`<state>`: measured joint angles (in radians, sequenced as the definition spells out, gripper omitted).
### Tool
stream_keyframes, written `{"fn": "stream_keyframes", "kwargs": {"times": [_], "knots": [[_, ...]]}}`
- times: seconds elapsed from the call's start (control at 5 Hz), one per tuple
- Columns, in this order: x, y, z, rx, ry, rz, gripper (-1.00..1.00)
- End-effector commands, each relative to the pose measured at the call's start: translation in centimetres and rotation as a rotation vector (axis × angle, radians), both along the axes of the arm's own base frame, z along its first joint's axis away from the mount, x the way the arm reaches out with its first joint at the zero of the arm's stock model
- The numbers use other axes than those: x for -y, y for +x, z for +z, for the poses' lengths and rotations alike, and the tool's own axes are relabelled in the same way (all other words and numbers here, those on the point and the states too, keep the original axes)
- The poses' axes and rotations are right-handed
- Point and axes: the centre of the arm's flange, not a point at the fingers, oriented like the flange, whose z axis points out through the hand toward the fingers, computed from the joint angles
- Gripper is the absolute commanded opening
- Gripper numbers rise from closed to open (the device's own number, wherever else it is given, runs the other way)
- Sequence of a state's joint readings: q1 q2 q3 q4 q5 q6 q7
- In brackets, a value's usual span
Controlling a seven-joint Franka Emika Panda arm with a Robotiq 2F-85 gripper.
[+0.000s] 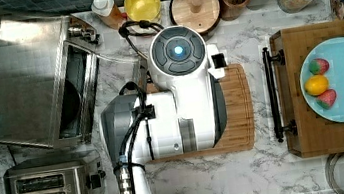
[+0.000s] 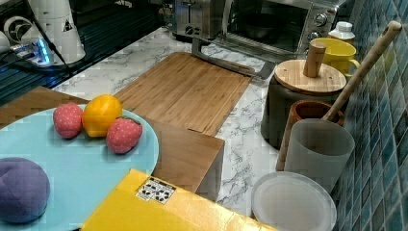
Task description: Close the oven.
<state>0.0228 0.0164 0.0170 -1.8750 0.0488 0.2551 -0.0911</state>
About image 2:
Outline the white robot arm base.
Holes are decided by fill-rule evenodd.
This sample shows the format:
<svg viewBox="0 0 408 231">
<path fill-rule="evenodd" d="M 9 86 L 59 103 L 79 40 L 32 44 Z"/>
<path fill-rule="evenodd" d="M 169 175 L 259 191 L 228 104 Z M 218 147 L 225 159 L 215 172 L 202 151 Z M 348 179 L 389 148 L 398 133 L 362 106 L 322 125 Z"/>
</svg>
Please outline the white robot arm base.
<svg viewBox="0 0 408 231">
<path fill-rule="evenodd" d="M 69 0 L 22 0 L 26 15 L 7 16 L 3 32 L 20 58 L 39 67 L 74 64 L 86 56 Z"/>
</svg>

